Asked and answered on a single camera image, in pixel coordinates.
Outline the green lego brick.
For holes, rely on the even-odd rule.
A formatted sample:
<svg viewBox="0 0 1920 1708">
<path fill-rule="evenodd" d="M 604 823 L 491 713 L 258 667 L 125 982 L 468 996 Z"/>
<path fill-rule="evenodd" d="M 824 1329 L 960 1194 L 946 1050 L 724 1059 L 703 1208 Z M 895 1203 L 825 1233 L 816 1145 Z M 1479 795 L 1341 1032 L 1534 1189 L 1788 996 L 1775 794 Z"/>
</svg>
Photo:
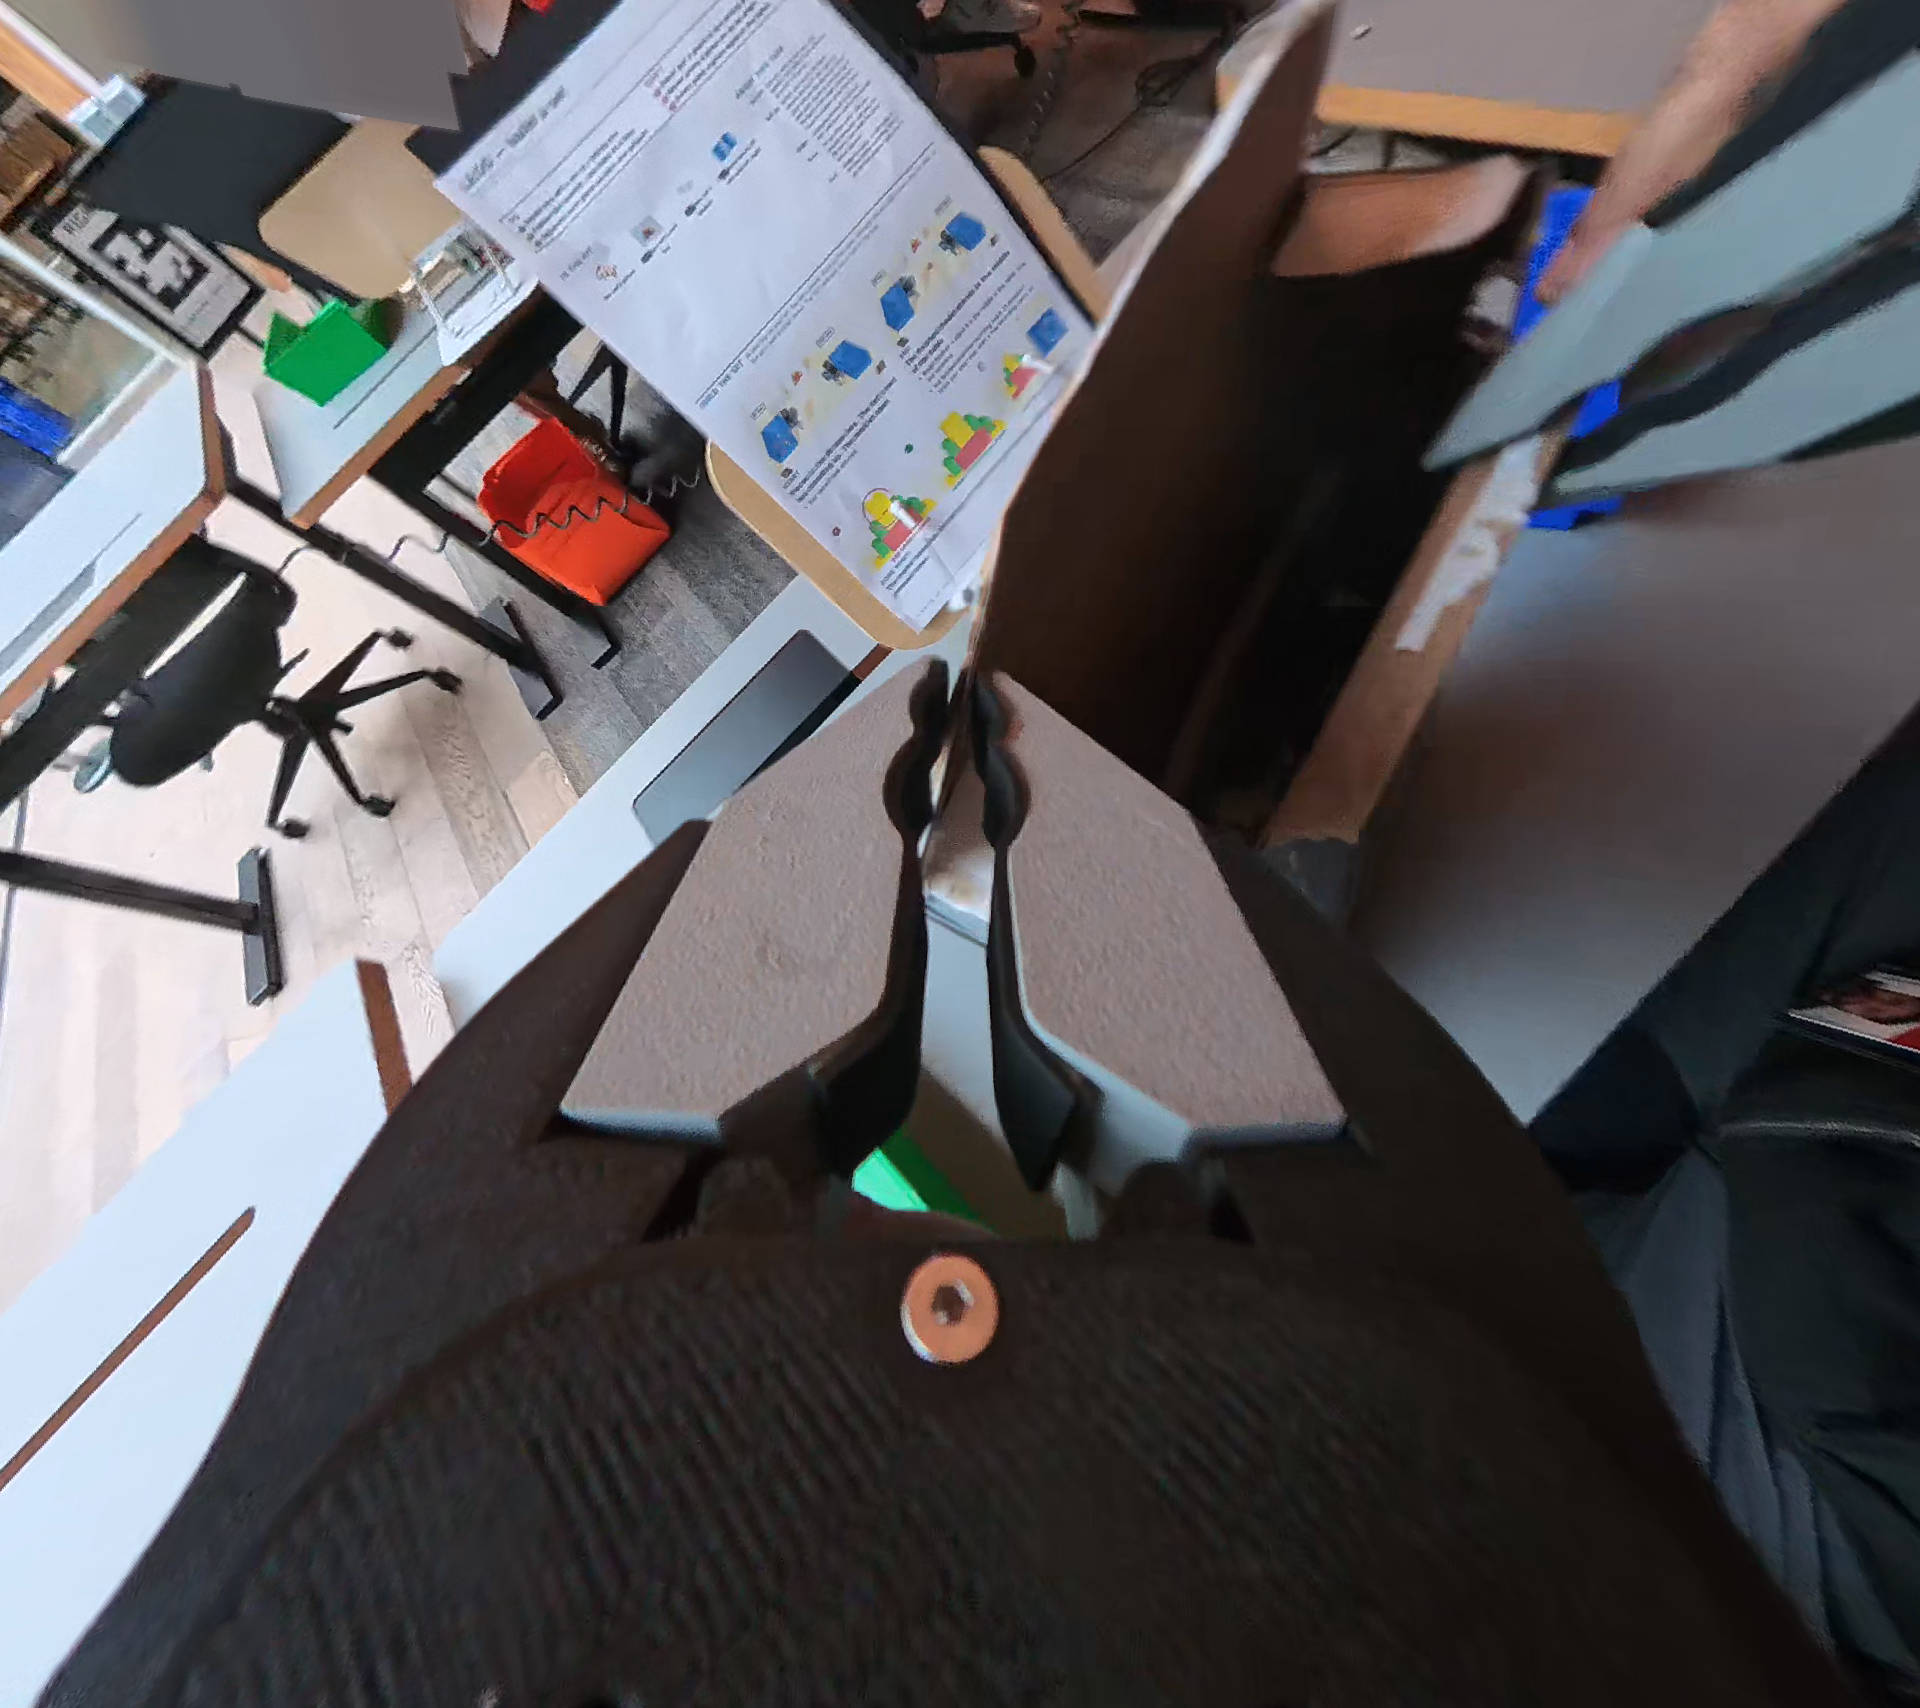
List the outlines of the green lego brick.
<svg viewBox="0 0 1920 1708">
<path fill-rule="evenodd" d="M 900 1128 L 851 1172 L 851 1192 L 893 1214 L 952 1216 L 984 1223 L 962 1187 Z"/>
</svg>

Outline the black office chair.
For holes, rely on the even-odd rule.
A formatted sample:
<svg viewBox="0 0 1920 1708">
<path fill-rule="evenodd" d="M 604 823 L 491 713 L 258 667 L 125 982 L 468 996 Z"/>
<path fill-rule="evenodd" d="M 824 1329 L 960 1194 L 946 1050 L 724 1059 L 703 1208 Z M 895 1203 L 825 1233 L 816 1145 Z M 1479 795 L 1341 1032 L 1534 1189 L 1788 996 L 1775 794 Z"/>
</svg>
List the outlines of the black office chair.
<svg viewBox="0 0 1920 1708">
<path fill-rule="evenodd" d="M 281 630 L 293 617 L 296 590 L 286 572 L 294 552 L 277 566 L 230 554 L 239 584 L 157 670 L 133 684 L 107 719 L 107 735 L 73 762 L 70 783 L 93 794 L 108 782 L 157 787 L 184 770 L 211 770 L 216 748 L 242 727 L 257 727 L 277 741 L 275 782 L 266 828 L 289 839 L 310 834 L 310 823 L 286 814 L 294 777 L 310 758 L 331 772 L 337 787 L 368 815 L 388 818 L 394 799 L 366 790 L 350 770 L 337 739 L 351 735 L 347 713 L 404 688 L 428 684 L 443 694 L 461 694 L 463 679 L 446 667 L 409 667 L 359 686 L 357 671 L 380 645 L 412 649 L 412 632 L 386 627 L 359 639 L 347 656 L 301 691 L 286 691 L 285 678 L 306 653 L 286 656 Z"/>
</svg>

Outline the grey desk with black legs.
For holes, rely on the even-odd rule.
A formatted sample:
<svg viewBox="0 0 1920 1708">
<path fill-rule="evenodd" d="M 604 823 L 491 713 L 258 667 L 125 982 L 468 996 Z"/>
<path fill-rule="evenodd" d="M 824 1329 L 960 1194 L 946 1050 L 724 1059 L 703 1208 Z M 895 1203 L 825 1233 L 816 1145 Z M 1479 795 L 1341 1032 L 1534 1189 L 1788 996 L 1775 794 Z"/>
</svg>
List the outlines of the grey desk with black legs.
<svg viewBox="0 0 1920 1708">
<path fill-rule="evenodd" d="M 448 354 L 431 311 L 415 296 L 391 308 L 394 341 L 336 397 L 306 400 L 271 377 L 254 387 L 273 480 L 266 491 L 236 484 L 236 496 L 361 580 L 489 650 L 528 712 L 542 719 L 560 705 L 562 688 L 525 622 L 528 608 L 542 604 L 564 622 L 571 649 L 593 670 L 619 657 L 620 639 L 598 604 L 525 566 L 483 521 L 438 499 L 436 488 L 510 403 L 551 385 L 553 366 L 581 335 L 581 326 L 562 306 L 531 292 L 481 340 Z M 443 536 L 452 556 L 483 570 L 476 613 L 324 524 L 363 480 Z"/>
</svg>

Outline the person's right forearm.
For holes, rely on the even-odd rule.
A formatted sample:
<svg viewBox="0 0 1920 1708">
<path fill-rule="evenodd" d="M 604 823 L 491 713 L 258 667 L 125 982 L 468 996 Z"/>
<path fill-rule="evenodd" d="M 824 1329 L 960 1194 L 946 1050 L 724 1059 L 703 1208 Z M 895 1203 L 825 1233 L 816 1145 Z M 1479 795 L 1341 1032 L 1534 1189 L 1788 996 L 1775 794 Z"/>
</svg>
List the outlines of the person's right forearm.
<svg viewBox="0 0 1920 1708">
<path fill-rule="evenodd" d="M 1620 233 L 1699 175 L 1846 2 L 1722 0 L 1602 171 L 1536 298 L 1561 301 Z"/>
</svg>

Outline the brown cardboard box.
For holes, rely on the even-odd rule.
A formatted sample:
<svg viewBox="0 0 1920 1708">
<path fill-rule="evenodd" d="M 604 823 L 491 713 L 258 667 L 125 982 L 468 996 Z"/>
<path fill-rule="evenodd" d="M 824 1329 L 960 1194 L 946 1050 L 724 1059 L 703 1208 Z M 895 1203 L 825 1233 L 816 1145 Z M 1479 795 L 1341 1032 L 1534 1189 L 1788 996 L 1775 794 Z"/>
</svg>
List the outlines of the brown cardboard box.
<svg viewBox="0 0 1920 1708">
<path fill-rule="evenodd" d="M 1470 515 L 1427 446 L 1486 370 L 1547 171 L 1310 164 L 1345 0 L 1273 0 L 1139 226 L 996 524 L 967 674 L 1007 678 L 1262 848 L 1356 839 L 1470 617 L 1390 670 L 1387 615 Z"/>
</svg>

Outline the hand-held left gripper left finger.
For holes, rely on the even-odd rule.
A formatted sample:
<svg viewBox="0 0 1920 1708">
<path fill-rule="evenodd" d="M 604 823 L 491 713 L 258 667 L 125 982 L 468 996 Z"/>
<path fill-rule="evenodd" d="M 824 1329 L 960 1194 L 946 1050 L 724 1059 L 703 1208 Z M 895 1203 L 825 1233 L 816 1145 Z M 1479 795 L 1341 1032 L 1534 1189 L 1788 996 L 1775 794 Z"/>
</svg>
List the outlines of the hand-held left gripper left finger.
<svg viewBox="0 0 1920 1708">
<path fill-rule="evenodd" d="M 847 1181 L 907 1120 L 948 665 L 856 700 L 559 947 L 559 1145 L 659 1181 Z"/>
</svg>

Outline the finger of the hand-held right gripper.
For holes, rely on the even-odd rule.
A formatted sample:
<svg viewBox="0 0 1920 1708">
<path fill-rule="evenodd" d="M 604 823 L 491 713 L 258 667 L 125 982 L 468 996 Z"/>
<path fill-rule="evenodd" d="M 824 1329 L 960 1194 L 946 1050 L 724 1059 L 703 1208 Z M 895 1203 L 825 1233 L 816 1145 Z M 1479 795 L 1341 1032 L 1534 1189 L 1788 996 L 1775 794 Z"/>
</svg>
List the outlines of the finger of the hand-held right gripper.
<svg viewBox="0 0 1920 1708">
<path fill-rule="evenodd" d="M 1786 347 L 1918 288 L 1916 193 L 1907 54 L 1687 211 L 1626 231 L 1458 406 L 1427 470 L 1562 426 L 1605 387 L 1615 411 L 1567 446 L 1634 403 L 1678 396 L 1687 415 L 1710 403 L 1716 371 L 1737 387 Z"/>
<path fill-rule="evenodd" d="M 1670 396 L 1575 441 L 1548 499 L 1596 500 L 1916 439 L 1918 289 L 1907 284 L 1786 347 L 1737 387 L 1728 376 L 1716 371 L 1710 403 L 1687 415 Z"/>
</svg>

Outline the orange plastic bin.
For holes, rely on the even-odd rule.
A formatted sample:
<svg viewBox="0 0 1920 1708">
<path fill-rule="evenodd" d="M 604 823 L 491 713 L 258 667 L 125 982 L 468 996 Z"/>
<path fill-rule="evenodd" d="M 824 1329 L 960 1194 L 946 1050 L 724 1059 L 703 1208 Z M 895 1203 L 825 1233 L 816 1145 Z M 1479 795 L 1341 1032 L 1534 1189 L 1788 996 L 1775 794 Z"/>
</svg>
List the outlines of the orange plastic bin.
<svg viewBox="0 0 1920 1708">
<path fill-rule="evenodd" d="M 551 413 L 531 417 L 481 472 L 476 508 L 503 554 L 598 611 L 675 536 L 659 511 Z"/>
</svg>

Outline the black and white marker board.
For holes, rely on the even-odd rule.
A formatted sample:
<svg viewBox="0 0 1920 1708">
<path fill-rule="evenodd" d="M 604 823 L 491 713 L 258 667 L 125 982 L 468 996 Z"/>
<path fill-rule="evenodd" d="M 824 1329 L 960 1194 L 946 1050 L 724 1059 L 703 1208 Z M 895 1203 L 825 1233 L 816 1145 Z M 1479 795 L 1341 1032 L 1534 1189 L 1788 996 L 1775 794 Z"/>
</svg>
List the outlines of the black and white marker board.
<svg viewBox="0 0 1920 1708">
<path fill-rule="evenodd" d="M 197 359 L 211 359 L 232 335 L 262 341 L 249 324 L 265 288 L 183 229 L 66 198 L 55 208 L 39 206 L 26 231 L 84 284 Z"/>
</svg>

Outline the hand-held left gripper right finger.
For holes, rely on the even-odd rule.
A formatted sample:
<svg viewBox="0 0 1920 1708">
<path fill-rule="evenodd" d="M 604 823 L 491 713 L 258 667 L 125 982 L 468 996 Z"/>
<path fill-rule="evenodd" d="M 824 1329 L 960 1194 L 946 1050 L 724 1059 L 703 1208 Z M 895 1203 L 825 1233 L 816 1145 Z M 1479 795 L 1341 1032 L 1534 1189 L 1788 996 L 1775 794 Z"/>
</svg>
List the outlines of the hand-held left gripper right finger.
<svg viewBox="0 0 1920 1708">
<path fill-rule="evenodd" d="M 1195 820 L 1055 707 L 971 684 L 1001 1137 L 1034 1189 L 1348 1129 Z"/>
</svg>

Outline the person's dark trousers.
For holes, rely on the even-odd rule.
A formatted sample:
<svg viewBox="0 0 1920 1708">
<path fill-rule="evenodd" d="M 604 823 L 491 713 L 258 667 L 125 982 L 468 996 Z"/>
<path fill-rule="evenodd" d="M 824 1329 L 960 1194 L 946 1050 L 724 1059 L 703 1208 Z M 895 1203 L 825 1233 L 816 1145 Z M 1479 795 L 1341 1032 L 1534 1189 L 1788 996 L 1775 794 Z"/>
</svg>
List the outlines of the person's dark trousers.
<svg viewBox="0 0 1920 1708">
<path fill-rule="evenodd" d="M 1907 718 L 1528 1128 L 1868 1704 L 1918 1698 L 1916 945 Z"/>
</svg>

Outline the green plastic bin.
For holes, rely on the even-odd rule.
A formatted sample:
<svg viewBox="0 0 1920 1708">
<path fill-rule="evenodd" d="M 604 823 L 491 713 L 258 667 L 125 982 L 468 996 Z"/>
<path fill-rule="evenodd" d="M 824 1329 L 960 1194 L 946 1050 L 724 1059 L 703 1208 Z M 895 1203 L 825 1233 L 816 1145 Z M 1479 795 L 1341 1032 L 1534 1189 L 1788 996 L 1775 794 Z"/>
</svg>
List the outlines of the green plastic bin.
<svg viewBox="0 0 1920 1708">
<path fill-rule="evenodd" d="M 262 347 L 262 373 L 302 400 L 336 400 L 390 351 L 401 311 L 401 303 L 386 298 L 328 301 L 306 324 L 275 314 Z"/>
</svg>

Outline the printed instruction sheet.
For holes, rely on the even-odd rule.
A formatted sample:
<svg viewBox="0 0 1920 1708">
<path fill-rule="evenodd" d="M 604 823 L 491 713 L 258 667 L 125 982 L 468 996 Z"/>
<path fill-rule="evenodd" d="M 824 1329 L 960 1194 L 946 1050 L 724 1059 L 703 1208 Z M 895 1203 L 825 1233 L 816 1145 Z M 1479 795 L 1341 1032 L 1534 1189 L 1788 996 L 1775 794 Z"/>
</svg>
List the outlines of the printed instruction sheet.
<svg viewBox="0 0 1920 1708">
<path fill-rule="evenodd" d="M 442 195 L 921 632 L 1097 335 L 836 0 L 556 0 L 455 89 Z"/>
</svg>

